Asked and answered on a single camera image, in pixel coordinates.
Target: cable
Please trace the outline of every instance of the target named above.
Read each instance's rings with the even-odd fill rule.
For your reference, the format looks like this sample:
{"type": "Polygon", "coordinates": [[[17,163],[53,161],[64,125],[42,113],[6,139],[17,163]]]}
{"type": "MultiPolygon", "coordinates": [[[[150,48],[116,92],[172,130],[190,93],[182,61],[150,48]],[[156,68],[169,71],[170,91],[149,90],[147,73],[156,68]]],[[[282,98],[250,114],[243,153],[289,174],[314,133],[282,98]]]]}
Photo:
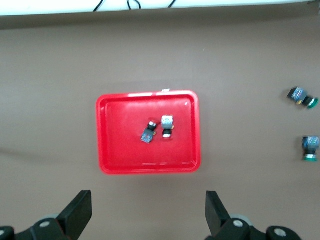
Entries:
{"type": "Polygon", "coordinates": [[[175,4],[176,1],[177,1],[177,0],[173,0],[173,1],[170,3],[170,5],[168,6],[168,9],[170,9],[170,8],[175,4]]]}
{"type": "MultiPolygon", "coordinates": [[[[128,8],[129,8],[130,10],[132,10],[129,1],[130,1],[130,0],[126,0],[126,4],[128,5],[128,8]]],[[[135,1],[135,2],[139,5],[139,9],[141,9],[141,4],[140,4],[140,2],[139,2],[138,0],[133,0],[133,1],[135,1]]]]}
{"type": "Polygon", "coordinates": [[[93,10],[93,12],[96,12],[99,8],[100,8],[100,6],[101,6],[101,4],[104,2],[104,0],[101,0],[100,2],[99,2],[99,4],[95,7],[95,9],[93,10]]]}

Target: silver metal part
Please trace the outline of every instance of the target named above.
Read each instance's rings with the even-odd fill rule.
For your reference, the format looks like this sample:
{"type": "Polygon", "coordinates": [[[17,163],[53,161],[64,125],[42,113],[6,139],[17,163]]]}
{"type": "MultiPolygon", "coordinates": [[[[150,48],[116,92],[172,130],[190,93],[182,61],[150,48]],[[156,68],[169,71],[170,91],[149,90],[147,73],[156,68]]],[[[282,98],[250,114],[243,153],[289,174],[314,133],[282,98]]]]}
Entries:
{"type": "Polygon", "coordinates": [[[305,158],[308,158],[308,159],[316,159],[317,158],[317,155],[314,155],[314,154],[306,154],[304,155],[305,158]]]}
{"type": "Polygon", "coordinates": [[[165,139],[171,138],[171,134],[163,134],[162,135],[165,139]]]}
{"type": "Polygon", "coordinates": [[[174,116],[163,115],[161,118],[161,126],[163,129],[172,129],[174,126],[174,116]]]}
{"type": "Polygon", "coordinates": [[[156,124],[156,123],[154,123],[153,121],[150,121],[150,122],[149,122],[149,125],[151,125],[152,127],[157,126],[157,124],[156,124]]]}
{"type": "Polygon", "coordinates": [[[39,227],[40,228],[45,228],[45,227],[48,227],[49,225],[50,225],[50,222],[44,221],[44,222],[40,223],[39,227]]]}
{"type": "Polygon", "coordinates": [[[240,220],[234,220],[233,225],[235,225],[237,228],[242,228],[244,224],[240,220]]]}
{"type": "Polygon", "coordinates": [[[250,221],[250,219],[246,216],[240,214],[230,214],[230,218],[232,219],[241,219],[245,221],[249,226],[253,226],[254,224],[250,221]]]}
{"type": "Polygon", "coordinates": [[[274,233],[277,234],[279,237],[286,237],[287,236],[286,232],[280,228],[276,228],[274,230],[274,233]]]}

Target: plastic tray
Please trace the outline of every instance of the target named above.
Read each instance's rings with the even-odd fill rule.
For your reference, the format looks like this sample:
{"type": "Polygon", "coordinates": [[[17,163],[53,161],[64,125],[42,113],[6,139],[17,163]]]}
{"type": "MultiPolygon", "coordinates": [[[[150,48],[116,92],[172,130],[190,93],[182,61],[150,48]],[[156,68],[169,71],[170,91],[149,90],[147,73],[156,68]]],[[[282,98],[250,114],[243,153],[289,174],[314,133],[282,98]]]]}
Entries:
{"type": "Polygon", "coordinates": [[[198,96],[189,90],[102,95],[96,102],[99,165],[106,174],[191,173],[201,164],[198,96]],[[172,137],[159,124],[141,141],[150,119],[173,115],[172,137]]]}

